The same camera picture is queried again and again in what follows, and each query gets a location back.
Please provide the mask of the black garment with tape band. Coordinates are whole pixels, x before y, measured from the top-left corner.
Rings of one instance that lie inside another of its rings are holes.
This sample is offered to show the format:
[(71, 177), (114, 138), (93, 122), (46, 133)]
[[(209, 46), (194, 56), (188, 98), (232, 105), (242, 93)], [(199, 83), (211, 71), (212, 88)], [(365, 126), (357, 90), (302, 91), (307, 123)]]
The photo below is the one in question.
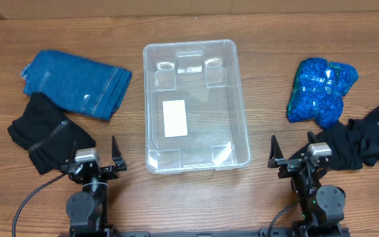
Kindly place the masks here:
[(13, 142), (28, 151), (40, 174), (59, 170), (74, 148), (96, 146), (95, 140), (43, 93), (31, 95), (23, 115), (7, 130)]

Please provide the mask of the blue sequin fabric bundle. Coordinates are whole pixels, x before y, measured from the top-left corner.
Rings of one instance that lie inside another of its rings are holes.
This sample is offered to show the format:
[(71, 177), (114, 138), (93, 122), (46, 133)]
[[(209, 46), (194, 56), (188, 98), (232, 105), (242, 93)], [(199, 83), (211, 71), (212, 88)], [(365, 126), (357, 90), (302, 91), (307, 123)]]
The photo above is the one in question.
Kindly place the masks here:
[(355, 67), (308, 58), (300, 62), (287, 106), (290, 122), (315, 120), (324, 129), (338, 121), (343, 112), (343, 97), (358, 80)]

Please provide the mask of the blue denim jeans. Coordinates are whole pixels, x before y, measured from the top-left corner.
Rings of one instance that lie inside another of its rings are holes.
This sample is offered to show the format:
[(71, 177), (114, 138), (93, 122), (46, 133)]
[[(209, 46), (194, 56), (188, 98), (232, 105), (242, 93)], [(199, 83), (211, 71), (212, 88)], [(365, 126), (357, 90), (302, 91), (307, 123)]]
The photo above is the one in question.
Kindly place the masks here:
[(110, 120), (124, 99), (132, 72), (57, 50), (42, 50), (21, 72), (24, 93), (41, 92), (61, 109)]

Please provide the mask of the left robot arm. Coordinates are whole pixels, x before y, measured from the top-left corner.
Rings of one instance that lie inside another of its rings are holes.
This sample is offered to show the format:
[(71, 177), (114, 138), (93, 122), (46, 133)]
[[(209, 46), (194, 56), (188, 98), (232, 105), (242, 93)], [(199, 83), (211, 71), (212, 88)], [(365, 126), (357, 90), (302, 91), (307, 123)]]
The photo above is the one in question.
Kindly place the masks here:
[(116, 138), (112, 137), (111, 166), (102, 167), (95, 148), (74, 147), (70, 158), (61, 167), (61, 172), (81, 185), (82, 190), (72, 194), (66, 203), (70, 219), (70, 236), (119, 236), (116, 226), (109, 223), (108, 181), (119, 178), (119, 172), (127, 164), (119, 150)]

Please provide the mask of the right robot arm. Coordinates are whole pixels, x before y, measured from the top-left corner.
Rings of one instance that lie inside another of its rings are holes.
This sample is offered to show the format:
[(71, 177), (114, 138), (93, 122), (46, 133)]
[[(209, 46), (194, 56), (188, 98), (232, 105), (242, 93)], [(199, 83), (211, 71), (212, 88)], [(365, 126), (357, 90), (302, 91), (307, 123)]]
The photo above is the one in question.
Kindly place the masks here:
[[(349, 229), (343, 228), (345, 192), (332, 185), (322, 185), (320, 179), (330, 169), (332, 150), (325, 142), (307, 133), (309, 145), (306, 152), (294, 159), (285, 159), (276, 136), (271, 137), (268, 168), (278, 168), (279, 178), (290, 178), (291, 188), (297, 195), (295, 203), (285, 207), (273, 218), (267, 230), (260, 236), (291, 237), (349, 237)], [(275, 228), (275, 222), (289, 209), (299, 205), (303, 218), (287, 228)]]

